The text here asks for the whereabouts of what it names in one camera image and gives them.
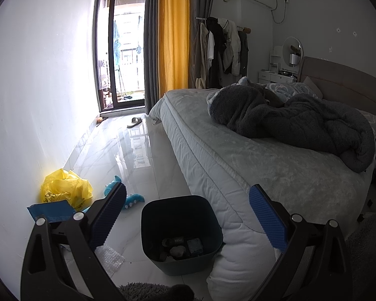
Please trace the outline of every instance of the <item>wall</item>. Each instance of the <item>wall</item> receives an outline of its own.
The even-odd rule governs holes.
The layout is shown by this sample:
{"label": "wall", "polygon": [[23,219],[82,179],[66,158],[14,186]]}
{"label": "wall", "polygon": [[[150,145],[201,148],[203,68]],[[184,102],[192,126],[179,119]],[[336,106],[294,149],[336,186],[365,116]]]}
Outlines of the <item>wall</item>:
{"label": "wall", "polygon": [[5,0],[0,7],[0,277],[19,297],[44,177],[98,114],[95,0]]}
{"label": "wall", "polygon": [[[248,37],[248,77],[257,82],[258,72],[269,69],[269,56],[273,42],[271,13],[247,0],[213,0],[211,16],[227,18],[237,25],[252,30]],[[236,82],[237,78],[229,75],[223,78],[223,85]]]}
{"label": "wall", "polygon": [[[274,13],[277,22],[283,19],[284,0]],[[369,0],[290,0],[284,22],[273,24],[273,44],[289,36],[299,39],[305,56],[376,77],[376,10]]]}

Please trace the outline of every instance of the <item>round mirror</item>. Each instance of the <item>round mirror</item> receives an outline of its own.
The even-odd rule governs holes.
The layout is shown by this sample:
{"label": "round mirror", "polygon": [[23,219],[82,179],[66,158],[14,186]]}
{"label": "round mirror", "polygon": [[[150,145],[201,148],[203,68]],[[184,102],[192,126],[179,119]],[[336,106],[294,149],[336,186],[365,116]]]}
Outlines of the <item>round mirror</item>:
{"label": "round mirror", "polygon": [[284,62],[290,67],[295,67],[300,63],[303,55],[301,42],[295,37],[288,37],[283,45]]}

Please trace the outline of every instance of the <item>fleece blanket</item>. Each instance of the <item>fleece blanket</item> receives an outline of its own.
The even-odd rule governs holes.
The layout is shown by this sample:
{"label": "fleece blanket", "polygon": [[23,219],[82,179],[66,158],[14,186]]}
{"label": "fleece blanket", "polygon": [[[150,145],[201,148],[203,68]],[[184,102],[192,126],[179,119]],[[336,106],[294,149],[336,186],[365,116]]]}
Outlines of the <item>fleece blanket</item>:
{"label": "fleece blanket", "polygon": [[211,118],[248,138],[274,137],[283,143],[337,155],[352,171],[372,163],[374,135],[365,117],[339,102],[297,94],[284,107],[267,105],[258,89],[232,85],[207,97]]}

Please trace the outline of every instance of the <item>trash can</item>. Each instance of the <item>trash can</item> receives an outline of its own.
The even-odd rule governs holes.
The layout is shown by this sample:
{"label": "trash can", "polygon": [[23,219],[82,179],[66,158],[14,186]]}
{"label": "trash can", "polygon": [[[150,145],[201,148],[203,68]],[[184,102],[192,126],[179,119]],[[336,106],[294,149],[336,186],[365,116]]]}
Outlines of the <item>trash can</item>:
{"label": "trash can", "polygon": [[[160,261],[165,238],[199,238],[203,254],[171,262]],[[201,196],[182,196],[147,203],[141,214],[145,255],[165,274],[192,274],[204,270],[223,243],[223,233],[209,202]]]}

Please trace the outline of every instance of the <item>balcony door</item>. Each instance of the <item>balcony door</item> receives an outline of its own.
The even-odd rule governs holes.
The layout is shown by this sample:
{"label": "balcony door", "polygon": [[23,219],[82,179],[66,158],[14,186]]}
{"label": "balcony door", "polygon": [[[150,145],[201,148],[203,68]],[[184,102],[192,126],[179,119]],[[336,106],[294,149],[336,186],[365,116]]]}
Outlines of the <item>balcony door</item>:
{"label": "balcony door", "polygon": [[98,0],[96,58],[101,111],[145,105],[145,0]]}

